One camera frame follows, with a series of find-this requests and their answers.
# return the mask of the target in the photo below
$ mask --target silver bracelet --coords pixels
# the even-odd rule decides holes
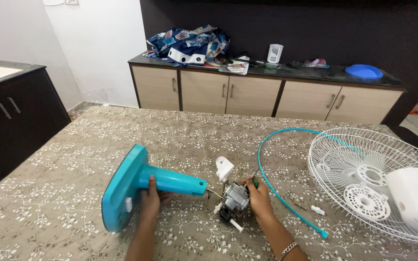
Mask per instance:
[[[291,243],[287,248],[285,248],[280,258],[278,258],[278,261],[282,261],[283,258],[285,258],[285,256],[288,254],[288,252],[290,252],[297,244],[298,243],[296,243],[296,241],[293,241],[293,243]]]

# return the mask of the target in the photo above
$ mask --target blue plastic plate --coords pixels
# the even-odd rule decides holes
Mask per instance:
[[[371,65],[352,65],[345,68],[345,71],[357,77],[365,79],[378,79],[383,76],[382,72]]]

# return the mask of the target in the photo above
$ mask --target fabric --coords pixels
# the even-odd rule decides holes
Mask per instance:
[[[168,58],[174,66],[204,65],[229,46],[229,37],[220,29],[205,25],[193,31],[172,27],[146,42],[152,46],[156,58]]]
[[[215,159],[227,157],[232,179],[252,174],[257,147],[275,130],[358,127],[392,134],[382,125],[292,120],[121,107],[91,107],[0,182],[0,260],[124,260],[133,226],[105,230],[101,197],[134,144],[151,165],[204,178],[221,191]],[[307,169],[314,135],[284,132],[262,150],[264,170],[278,193],[329,232],[319,237],[271,196],[276,216],[313,260],[418,261],[418,246],[375,234],[332,207]],[[237,217],[239,233],[212,215],[217,198],[175,195],[156,226],[155,260],[274,260],[251,212]],[[311,211],[316,205],[326,212]]]

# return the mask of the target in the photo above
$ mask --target black countertop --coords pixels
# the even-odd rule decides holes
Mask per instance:
[[[159,66],[168,66],[173,67],[173,63],[166,63],[154,58],[148,58],[143,56],[144,53],[136,56],[135,58],[129,60],[130,64],[135,65],[159,65]],[[402,91],[405,90],[404,83],[398,78],[388,74],[386,71],[380,69],[383,73],[383,77],[380,79],[364,79],[360,78],[345,72],[345,66],[339,65],[330,65],[330,68],[308,68],[302,67],[302,63],[290,62],[288,63],[293,68],[289,68],[285,64],[282,64],[281,69],[269,70],[265,68],[256,68],[252,65],[249,65],[247,75],[263,75],[270,77],[279,77],[279,78],[294,78],[294,79],[304,79],[304,80],[318,80],[318,81],[329,81],[335,83],[348,83],[348,84],[358,84],[366,86],[385,86],[392,87],[392,89],[401,88]],[[187,65],[186,68],[189,69],[201,69],[208,71],[218,71],[218,68],[210,68],[203,66]]]
[[[13,74],[6,75],[4,77],[0,78],[0,82],[17,77],[22,74],[29,73],[34,70],[46,68],[44,65],[31,65],[31,64],[23,64],[23,63],[15,63],[15,62],[7,62],[7,61],[0,61],[0,67],[6,67],[6,68],[14,68],[14,69],[20,69],[22,71],[16,72]]]

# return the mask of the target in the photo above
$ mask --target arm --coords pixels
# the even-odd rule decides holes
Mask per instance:
[[[256,221],[264,231],[267,241],[270,243],[270,248],[274,252],[276,258],[280,258],[282,252],[293,243],[294,239],[290,233],[283,227],[282,223],[277,219],[272,209],[270,202],[269,189],[261,181],[259,186],[253,184],[253,180],[248,175],[246,176],[246,184],[250,193],[251,208],[256,216]],[[307,260],[305,252],[295,246],[283,258],[283,261],[302,261]]]
[[[154,249],[154,228],[160,205],[171,200],[171,193],[156,190],[156,178],[149,177],[148,190],[141,191],[139,222],[128,247],[125,261],[151,261]]]

